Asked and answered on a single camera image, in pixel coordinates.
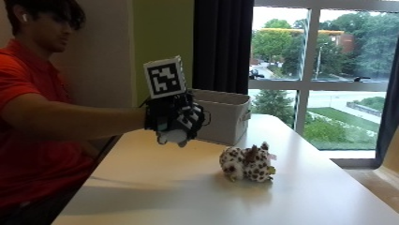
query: window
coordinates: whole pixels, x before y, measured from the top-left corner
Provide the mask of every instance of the window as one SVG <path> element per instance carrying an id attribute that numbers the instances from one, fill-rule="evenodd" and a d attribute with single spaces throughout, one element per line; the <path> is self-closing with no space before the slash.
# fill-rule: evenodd
<path id="1" fill-rule="evenodd" d="M 398 11 L 392 1 L 255 0 L 251 109 L 334 157 L 374 158 Z"/>

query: green wall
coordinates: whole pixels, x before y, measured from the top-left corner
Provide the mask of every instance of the green wall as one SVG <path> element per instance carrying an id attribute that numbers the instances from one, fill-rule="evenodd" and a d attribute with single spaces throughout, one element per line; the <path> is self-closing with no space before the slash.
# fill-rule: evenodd
<path id="1" fill-rule="evenodd" d="M 150 95 L 144 64 L 181 55 L 192 84 L 194 0 L 133 0 L 134 68 L 138 105 Z"/>

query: man's arm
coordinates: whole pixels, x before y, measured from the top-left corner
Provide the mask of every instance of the man's arm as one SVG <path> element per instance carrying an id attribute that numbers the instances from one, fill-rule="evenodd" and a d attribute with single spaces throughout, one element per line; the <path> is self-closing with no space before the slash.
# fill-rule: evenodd
<path id="1" fill-rule="evenodd" d="M 144 109 L 104 109 L 48 101 L 37 94 L 16 97 L 1 117 L 27 135 L 59 141 L 105 138 L 144 128 Z"/>
<path id="2" fill-rule="evenodd" d="M 97 158 L 100 154 L 100 150 L 89 143 L 89 142 L 80 142 L 78 143 L 84 154 L 90 158 Z"/>

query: white table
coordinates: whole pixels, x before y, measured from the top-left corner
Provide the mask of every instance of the white table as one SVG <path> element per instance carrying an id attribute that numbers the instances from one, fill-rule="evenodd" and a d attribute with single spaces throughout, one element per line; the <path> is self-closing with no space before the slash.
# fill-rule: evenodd
<path id="1" fill-rule="evenodd" d="M 223 145 L 158 145 L 148 130 L 114 145 L 53 224 L 398 225 L 399 215 L 274 116 L 254 115 L 239 147 L 267 141 L 273 182 L 233 183 Z"/>

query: lamp post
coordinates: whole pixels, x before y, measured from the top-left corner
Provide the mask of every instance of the lamp post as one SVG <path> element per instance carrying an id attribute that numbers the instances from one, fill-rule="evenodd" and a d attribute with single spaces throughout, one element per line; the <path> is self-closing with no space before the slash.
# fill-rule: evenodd
<path id="1" fill-rule="evenodd" d="M 323 45 L 321 46 L 321 49 L 319 49 L 319 55 L 317 57 L 317 68 L 315 68 L 315 78 L 314 80 L 317 80 L 317 77 L 319 76 L 319 72 L 321 72 L 321 60 L 322 60 L 322 49 L 323 49 L 323 46 L 326 46 L 327 43 L 323 43 Z"/>

